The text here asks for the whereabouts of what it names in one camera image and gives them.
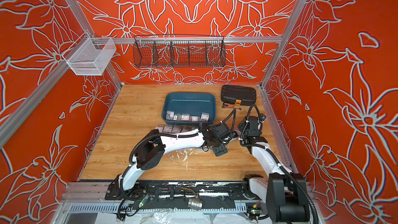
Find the blue plastic storage tray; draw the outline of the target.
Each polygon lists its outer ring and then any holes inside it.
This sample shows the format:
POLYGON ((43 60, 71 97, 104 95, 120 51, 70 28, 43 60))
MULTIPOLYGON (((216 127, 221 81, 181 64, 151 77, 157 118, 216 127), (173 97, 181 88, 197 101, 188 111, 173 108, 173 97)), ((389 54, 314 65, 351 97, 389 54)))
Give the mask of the blue plastic storage tray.
POLYGON ((217 118, 216 98, 211 93, 172 92, 164 100, 161 117, 166 124, 212 124, 217 118))

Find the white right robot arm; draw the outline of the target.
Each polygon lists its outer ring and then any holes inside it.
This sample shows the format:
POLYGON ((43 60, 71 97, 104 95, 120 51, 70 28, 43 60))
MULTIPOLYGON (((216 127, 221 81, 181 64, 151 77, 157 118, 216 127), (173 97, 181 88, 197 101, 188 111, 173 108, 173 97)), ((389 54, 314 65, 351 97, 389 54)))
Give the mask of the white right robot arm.
POLYGON ((319 224, 318 211, 307 191, 304 177, 293 173, 282 164, 262 136, 265 118, 258 107, 252 105, 238 127, 241 132, 238 139, 240 145, 248 149, 267 175, 267 179, 249 176, 249 193, 258 196, 265 203, 266 215, 274 224, 319 224))

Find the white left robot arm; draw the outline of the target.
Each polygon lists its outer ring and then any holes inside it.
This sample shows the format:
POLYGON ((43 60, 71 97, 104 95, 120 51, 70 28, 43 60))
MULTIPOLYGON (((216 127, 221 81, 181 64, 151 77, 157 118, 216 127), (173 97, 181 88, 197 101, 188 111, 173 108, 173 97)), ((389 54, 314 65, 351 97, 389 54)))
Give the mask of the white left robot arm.
POLYGON ((211 149, 219 157, 228 152, 227 145, 237 137, 234 131, 236 110, 219 124, 205 125, 182 133, 161 133, 154 129, 133 148, 129 156, 129 165, 109 185, 105 200, 133 200, 131 194, 137 180, 147 170, 156 167, 162 157, 172 151, 186 148, 211 149))

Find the orange black ratchet wrench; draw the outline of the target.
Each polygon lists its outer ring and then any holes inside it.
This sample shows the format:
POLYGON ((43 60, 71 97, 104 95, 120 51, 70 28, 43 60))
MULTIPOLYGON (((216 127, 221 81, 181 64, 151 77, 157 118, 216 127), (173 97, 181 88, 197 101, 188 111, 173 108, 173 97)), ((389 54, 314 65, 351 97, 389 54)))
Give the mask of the orange black ratchet wrench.
POLYGON ((222 108, 231 108, 241 111, 241 104, 240 102, 235 102, 234 104, 223 102, 222 108))

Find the black plastic tool case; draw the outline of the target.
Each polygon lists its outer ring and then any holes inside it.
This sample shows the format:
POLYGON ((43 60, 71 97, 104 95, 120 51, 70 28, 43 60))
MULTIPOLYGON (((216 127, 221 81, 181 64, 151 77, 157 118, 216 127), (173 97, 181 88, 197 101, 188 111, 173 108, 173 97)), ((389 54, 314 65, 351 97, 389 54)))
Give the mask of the black plastic tool case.
POLYGON ((223 85, 221 88, 221 100, 228 104, 240 102, 240 105, 251 106, 257 101, 257 92, 251 87, 223 85))

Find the silver metal cylinder fitting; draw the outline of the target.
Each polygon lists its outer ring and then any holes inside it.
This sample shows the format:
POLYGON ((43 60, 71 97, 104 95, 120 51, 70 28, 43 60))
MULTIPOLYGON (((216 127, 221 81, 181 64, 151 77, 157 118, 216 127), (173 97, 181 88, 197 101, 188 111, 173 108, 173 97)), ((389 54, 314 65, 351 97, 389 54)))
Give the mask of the silver metal cylinder fitting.
POLYGON ((195 211, 201 211, 203 207, 203 201, 200 198, 189 198, 188 200, 188 208, 193 209, 195 211))

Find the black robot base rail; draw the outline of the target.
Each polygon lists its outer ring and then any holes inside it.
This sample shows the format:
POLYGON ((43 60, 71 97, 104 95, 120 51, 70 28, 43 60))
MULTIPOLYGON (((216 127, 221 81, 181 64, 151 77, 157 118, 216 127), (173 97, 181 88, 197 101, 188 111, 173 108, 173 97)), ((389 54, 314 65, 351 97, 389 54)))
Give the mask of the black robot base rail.
POLYGON ((122 210, 128 213, 140 211, 193 211, 188 208, 189 198, 203 201, 204 213, 243 213, 264 216, 265 203, 251 195, 243 181, 194 181, 194 180, 138 180, 133 200, 123 201, 122 210))

